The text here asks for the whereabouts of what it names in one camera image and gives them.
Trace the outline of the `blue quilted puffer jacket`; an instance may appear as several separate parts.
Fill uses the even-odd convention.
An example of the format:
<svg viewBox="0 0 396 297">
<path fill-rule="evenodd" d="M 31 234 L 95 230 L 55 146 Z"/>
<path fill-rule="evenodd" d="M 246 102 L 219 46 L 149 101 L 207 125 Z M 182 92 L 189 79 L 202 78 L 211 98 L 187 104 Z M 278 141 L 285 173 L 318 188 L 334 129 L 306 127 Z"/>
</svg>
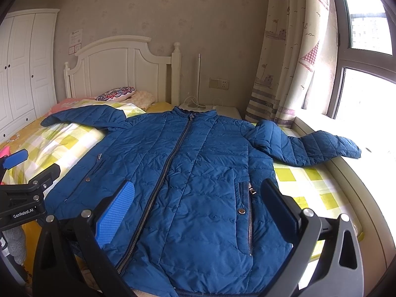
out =
<svg viewBox="0 0 396 297">
<path fill-rule="evenodd" d="M 79 124 L 104 132 L 48 193 L 58 219 L 95 208 L 124 182 L 133 201 L 103 251 L 134 290 L 254 296 L 291 252 L 260 193 L 274 161 L 310 167 L 338 156 L 360 158 L 351 140 L 316 131 L 289 136 L 257 124 L 174 108 L 127 117 L 107 105 L 50 115 L 42 125 Z"/>
</svg>

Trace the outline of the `yellow checkered quilt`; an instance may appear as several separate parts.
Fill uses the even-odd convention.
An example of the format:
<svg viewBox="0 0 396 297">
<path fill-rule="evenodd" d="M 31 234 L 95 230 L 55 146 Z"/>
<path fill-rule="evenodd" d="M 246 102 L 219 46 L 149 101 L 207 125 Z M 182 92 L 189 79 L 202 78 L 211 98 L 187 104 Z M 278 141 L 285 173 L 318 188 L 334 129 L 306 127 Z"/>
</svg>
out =
<svg viewBox="0 0 396 297">
<path fill-rule="evenodd" d="M 59 165 L 60 174 L 64 176 L 104 137 L 103 132 L 93 127 L 79 124 L 42 127 L 41 121 L 36 119 L 1 144 L 2 148 L 9 147 L 11 153 L 21 149 L 28 152 L 27 160 L 5 173 L 5 183 L 24 184 L 52 164 Z M 335 219 L 346 213 L 358 240 L 363 240 L 363 228 L 352 205 L 325 165 L 299 168 L 275 162 L 274 171 L 284 195 L 293 197 L 301 208 L 311 208 L 321 217 Z"/>
</svg>

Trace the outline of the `pink floral pillow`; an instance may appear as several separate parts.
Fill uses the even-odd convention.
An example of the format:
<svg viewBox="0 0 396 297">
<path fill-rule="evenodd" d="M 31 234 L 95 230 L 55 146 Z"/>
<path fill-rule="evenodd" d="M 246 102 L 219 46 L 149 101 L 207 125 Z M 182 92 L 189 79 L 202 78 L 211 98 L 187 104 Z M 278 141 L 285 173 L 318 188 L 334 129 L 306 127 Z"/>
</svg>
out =
<svg viewBox="0 0 396 297">
<path fill-rule="evenodd" d="M 47 116 L 57 113 L 59 111 L 64 111 L 67 109 L 72 108 L 75 106 L 77 103 L 83 101 L 83 100 L 94 100 L 94 97 L 88 97 L 88 98 L 66 98 L 62 100 L 61 102 L 55 104 L 51 109 L 47 112 Z"/>
</svg>

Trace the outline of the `colourful patterned cushion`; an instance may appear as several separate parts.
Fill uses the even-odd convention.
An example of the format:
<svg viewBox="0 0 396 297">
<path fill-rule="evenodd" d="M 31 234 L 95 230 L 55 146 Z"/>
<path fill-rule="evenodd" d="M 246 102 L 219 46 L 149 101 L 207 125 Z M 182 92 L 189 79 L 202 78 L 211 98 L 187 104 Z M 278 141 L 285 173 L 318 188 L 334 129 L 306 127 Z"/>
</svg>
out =
<svg viewBox="0 0 396 297">
<path fill-rule="evenodd" d="M 100 94 L 95 100 L 121 102 L 130 98 L 135 92 L 134 87 L 118 87 Z"/>
</svg>

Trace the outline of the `white wardrobe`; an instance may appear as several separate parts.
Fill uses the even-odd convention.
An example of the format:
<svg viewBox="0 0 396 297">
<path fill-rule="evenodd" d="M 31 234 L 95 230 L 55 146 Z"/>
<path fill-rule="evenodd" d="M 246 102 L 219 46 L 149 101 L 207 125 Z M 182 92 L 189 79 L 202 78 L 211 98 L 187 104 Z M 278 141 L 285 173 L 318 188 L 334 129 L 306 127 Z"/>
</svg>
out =
<svg viewBox="0 0 396 297">
<path fill-rule="evenodd" d="M 1 23 L 1 141 L 56 104 L 54 33 L 58 9 L 8 13 Z"/>
</svg>

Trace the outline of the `cream fluffy pillow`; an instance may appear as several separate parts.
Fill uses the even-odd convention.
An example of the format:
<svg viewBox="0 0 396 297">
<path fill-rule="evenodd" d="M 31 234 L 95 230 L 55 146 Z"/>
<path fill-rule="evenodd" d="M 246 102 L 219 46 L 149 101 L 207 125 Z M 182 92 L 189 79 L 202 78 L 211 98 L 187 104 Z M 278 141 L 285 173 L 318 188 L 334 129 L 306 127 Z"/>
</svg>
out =
<svg viewBox="0 0 396 297">
<path fill-rule="evenodd" d="M 131 97 L 124 100 L 125 103 L 132 103 L 133 105 L 146 111 L 153 103 L 156 102 L 153 94 L 147 91 L 136 91 Z"/>
</svg>

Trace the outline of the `white bedside table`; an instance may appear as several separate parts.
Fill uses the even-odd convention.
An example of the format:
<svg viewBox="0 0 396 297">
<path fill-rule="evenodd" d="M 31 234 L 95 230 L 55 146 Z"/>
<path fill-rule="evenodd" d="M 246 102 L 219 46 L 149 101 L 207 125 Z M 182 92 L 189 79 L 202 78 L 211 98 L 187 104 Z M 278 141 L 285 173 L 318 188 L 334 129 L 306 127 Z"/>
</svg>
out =
<svg viewBox="0 0 396 297">
<path fill-rule="evenodd" d="M 218 115 L 231 117 L 233 119 L 241 119 L 239 110 L 236 107 L 226 107 L 221 105 L 202 105 L 197 107 L 196 105 L 189 106 L 188 104 L 182 104 L 179 107 L 181 109 L 194 112 L 206 112 L 214 110 Z"/>
</svg>

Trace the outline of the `white wooden headboard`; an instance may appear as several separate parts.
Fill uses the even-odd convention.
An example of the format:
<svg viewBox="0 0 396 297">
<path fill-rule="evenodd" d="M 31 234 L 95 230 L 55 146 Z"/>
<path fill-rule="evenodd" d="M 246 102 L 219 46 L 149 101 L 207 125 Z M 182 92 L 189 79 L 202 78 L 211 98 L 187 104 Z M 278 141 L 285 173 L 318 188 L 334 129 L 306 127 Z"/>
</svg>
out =
<svg viewBox="0 0 396 297">
<path fill-rule="evenodd" d="M 68 98 L 96 97 L 116 87 L 147 91 L 154 101 L 181 103 L 181 44 L 173 44 L 170 56 L 150 52 L 146 36 L 111 36 L 92 42 L 78 52 L 76 66 L 64 63 Z"/>
</svg>

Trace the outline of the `patterned beige curtain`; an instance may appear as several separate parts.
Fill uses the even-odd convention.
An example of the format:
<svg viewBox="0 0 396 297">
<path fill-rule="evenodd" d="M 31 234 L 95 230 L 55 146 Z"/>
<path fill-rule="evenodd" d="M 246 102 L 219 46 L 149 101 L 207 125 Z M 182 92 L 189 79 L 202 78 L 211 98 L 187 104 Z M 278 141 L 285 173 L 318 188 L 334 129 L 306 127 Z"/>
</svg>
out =
<svg viewBox="0 0 396 297">
<path fill-rule="evenodd" d="M 327 113 L 336 36 L 334 0 L 269 0 L 246 120 L 291 126 L 300 109 Z"/>
</svg>

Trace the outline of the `slim white desk lamp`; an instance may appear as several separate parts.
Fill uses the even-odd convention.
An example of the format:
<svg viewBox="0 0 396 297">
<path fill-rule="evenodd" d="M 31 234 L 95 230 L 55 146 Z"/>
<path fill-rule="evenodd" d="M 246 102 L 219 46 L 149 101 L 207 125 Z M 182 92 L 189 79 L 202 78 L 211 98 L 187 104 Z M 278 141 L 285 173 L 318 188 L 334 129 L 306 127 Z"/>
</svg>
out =
<svg viewBox="0 0 396 297">
<path fill-rule="evenodd" d="M 197 77 L 196 77 L 195 96 L 188 96 L 183 102 L 183 105 L 187 108 L 187 110 L 203 111 L 204 109 L 206 109 L 206 106 L 204 104 L 201 104 L 199 101 L 200 81 L 201 81 L 201 53 L 197 55 Z"/>
</svg>

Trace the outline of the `dark framed window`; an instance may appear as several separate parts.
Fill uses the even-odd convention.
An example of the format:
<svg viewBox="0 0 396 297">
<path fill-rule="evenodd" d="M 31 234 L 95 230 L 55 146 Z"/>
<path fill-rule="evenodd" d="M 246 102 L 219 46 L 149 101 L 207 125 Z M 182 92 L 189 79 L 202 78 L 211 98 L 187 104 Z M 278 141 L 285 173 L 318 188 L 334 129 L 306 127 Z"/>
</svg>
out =
<svg viewBox="0 0 396 297">
<path fill-rule="evenodd" d="M 395 2 L 334 2 L 338 61 L 327 116 L 386 121 L 395 112 Z"/>
</svg>

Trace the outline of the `paper notice on wall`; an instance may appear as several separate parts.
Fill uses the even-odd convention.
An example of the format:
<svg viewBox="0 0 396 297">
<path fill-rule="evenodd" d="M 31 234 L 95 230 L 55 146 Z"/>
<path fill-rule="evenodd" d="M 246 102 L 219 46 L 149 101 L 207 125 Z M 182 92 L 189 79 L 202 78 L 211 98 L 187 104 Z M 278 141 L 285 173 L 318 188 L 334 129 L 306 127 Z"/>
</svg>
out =
<svg viewBox="0 0 396 297">
<path fill-rule="evenodd" d="M 82 40 L 83 40 L 82 29 L 71 31 L 69 35 L 69 50 L 68 50 L 69 55 L 73 55 L 81 49 Z"/>
</svg>

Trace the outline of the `wall socket panel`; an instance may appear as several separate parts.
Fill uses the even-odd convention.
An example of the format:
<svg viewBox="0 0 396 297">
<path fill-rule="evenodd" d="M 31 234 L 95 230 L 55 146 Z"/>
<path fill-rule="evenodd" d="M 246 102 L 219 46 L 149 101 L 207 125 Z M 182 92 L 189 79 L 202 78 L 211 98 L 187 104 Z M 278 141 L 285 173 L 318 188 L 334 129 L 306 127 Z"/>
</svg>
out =
<svg viewBox="0 0 396 297">
<path fill-rule="evenodd" d="M 220 78 L 210 78 L 209 88 L 227 91 L 229 89 L 229 80 L 220 79 Z"/>
</svg>

